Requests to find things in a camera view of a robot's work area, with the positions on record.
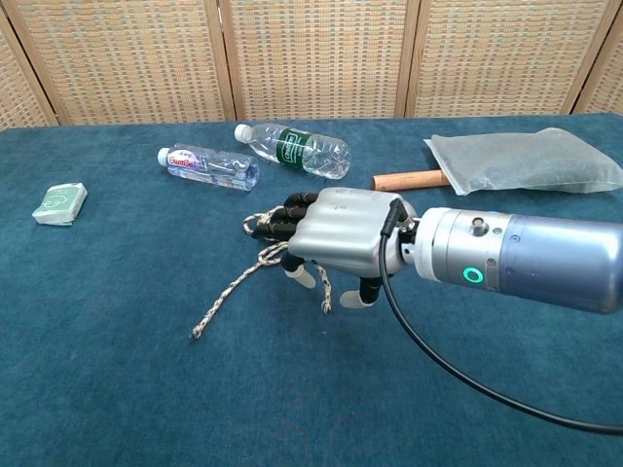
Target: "plastic bottle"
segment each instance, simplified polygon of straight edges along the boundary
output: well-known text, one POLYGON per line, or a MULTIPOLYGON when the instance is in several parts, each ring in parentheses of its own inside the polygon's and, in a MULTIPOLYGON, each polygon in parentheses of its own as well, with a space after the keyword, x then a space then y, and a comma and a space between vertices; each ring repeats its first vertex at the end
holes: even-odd
POLYGON ((275 124, 238 125, 234 135, 263 158, 314 175, 341 179, 350 168, 350 148, 340 139, 275 124))
POLYGON ((198 182, 250 192, 260 177, 256 158, 177 143, 158 152, 158 162, 168 173, 198 182))

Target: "wooden stick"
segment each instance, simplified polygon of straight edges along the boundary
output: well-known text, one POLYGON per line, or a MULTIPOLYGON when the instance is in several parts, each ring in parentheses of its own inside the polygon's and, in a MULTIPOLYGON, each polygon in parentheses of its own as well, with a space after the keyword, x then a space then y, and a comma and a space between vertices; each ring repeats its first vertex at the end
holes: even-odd
POLYGON ((389 173, 372 177, 372 189, 378 192, 444 187, 446 185, 450 185, 450 182, 441 170, 389 173))

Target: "blue felt surface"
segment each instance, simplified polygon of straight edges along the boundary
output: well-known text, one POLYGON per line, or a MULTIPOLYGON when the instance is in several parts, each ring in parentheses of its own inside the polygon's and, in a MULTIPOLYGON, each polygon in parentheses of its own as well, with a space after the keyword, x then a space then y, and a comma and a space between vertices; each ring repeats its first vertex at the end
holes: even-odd
MULTIPOLYGON (((345 139, 342 181, 262 162, 250 194, 168 175, 175 142, 252 154, 236 123, 65 126, 0 133, 0 464, 620 465, 623 440, 554 426, 497 404, 434 366, 385 300, 346 310, 357 284, 330 271, 321 291, 261 269, 202 339, 192 327, 263 243, 242 219, 298 191, 368 188, 376 173, 434 168, 423 139, 558 126, 623 162, 623 117, 580 115, 296 126, 345 139), (71 228, 31 217, 54 184, 89 190, 71 228)), ((623 222, 623 192, 532 191, 434 206, 623 222)), ((395 290, 443 355, 541 408, 623 423, 623 314, 593 315, 441 285, 406 269, 395 290)))

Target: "clear plastic bag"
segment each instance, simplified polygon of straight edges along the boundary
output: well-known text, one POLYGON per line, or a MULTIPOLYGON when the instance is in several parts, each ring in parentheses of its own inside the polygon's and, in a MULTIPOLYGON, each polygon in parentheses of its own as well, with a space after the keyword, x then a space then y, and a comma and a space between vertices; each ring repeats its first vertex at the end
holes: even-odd
POLYGON ((623 187, 623 169, 615 161, 560 128, 433 135, 425 142, 457 195, 518 188, 594 193, 623 187))

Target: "braided rope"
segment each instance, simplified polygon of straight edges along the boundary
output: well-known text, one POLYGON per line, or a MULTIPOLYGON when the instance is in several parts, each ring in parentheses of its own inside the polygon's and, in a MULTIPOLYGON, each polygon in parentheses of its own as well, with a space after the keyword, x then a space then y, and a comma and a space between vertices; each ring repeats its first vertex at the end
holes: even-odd
MULTIPOLYGON (((246 217, 244 221, 242 221, 242 228, 244 231, 251 235, 253 234, 253 230, 249 227, 249 224, 252 221, 256 221, 257 225, 268 224, 271 220, 271 216, 275 211, 280 209, 283 206, 277 206, 267 212, 257 212, 255 214, 251 214, 246 217)), ((274 238, 265 238, 268 241, 275 241, 276 243, 264 248, 257 255, 257 263, 252 267, 246 269, 235 281, 231 282, 230 285, 221 293, 220 297, 216 299, 212 307, 207 311, 203 319, 193 328, 193 332, 191 333, 191 339, 194 341, 198 341, 202 334, 203 330, 210 322, 212 317, 219 310, 225 299, 229 297, 229 295, 238 287, 244 279, 246 279, 249 275, 255 272, 257 269, 262 266, 274 266, 278 265, 281 262, 281 258, 279 253, 285 250, 288 247, 287 241, 279 241, 274 238)), ((329 281, 329 277, 327 276, 327 271, 321 265, 315 265, 320 278, 322 279, 322 285, 324 287, 324 300, 322 301, 322 311, 325 314, 328 314, 331 311, 331 282, 329 281)))

